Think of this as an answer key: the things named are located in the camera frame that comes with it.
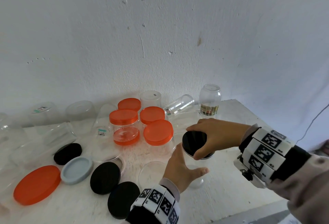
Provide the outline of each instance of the plastic jar with orange lid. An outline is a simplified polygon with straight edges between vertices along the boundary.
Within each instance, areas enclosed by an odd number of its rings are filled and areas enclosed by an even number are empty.
[[[145,127],[150,123],[156,120],[163,120],[165,118],[165,113],[164,110],[160,107],[149,106],[140,112],[139,117],[142,122],[142,131],[144,131]]]
[[[113,141],[118,145],[131,145],[140,138],[138,112],[119,109],[110,113],[109,121],[113,127]]]
[[[147,125],[143,132],[145,141],[151,146],[152,154],[170,156],[176,147],[174,129],[167,120],[156,120]]]
[[[126,98],[118,103],[118,109],[130,109],[134,111],[139,111],[141,109],[141,101],[137,98]]]

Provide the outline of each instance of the right hand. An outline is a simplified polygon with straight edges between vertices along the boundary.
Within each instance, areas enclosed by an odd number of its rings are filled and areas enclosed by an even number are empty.
[[[204,158],[209,153],[231,147],[237,147],[250,125],[238,124],[214,118],[200,119],[197,124],[187,127],[187,131],[202,131],[207,134],[207,142],[194,154],[195,160]]]

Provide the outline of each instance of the hand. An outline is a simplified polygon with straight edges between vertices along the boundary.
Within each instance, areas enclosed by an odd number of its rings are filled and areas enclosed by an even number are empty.
[[[197,124],[188,127],[187,131],[202,131],[207,134],[207,142],[194,154],[194,159],[204,158],[209,153],[241,144],[245,132],[250,125],[238,124],[213,118],[200,119]]]
[[[163,178],[171,180],[179,190],[179,193],[184,192],[187,187],[195,179],[207,174],[208,168],[189,169],[186,167],[182,143],[176,146],[168,161]]]

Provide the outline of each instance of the jar label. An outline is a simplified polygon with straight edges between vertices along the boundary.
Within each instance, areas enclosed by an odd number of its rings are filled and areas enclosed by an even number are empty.
[[[50,107],[47,106],[40,106],[38,109],[35,109],[32,113],[39,113],[39,112],[43,112],[45,110],[50,109]]]
[[[166,111],[167,115],[171,115],[169,108],[166,108],[165,111]]]
[[[98,129],[97,135],[98,136],[105,136],[106,130]]]
[[[200,112],[206,116],[214,116],[217,114],[218,107],[219,106],[205,106],[205,105],[201,104]]]

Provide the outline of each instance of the left hand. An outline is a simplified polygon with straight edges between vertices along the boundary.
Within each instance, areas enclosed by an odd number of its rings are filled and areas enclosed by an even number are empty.
[[[176,146],[175,151],[172,153],[168,161],[163,178],[171,180],[179,190],[179,193],[184,192],[187,187],[195,179],[204,176],[209,172],[208,168],[187,168],[183,156],[182,143]]]

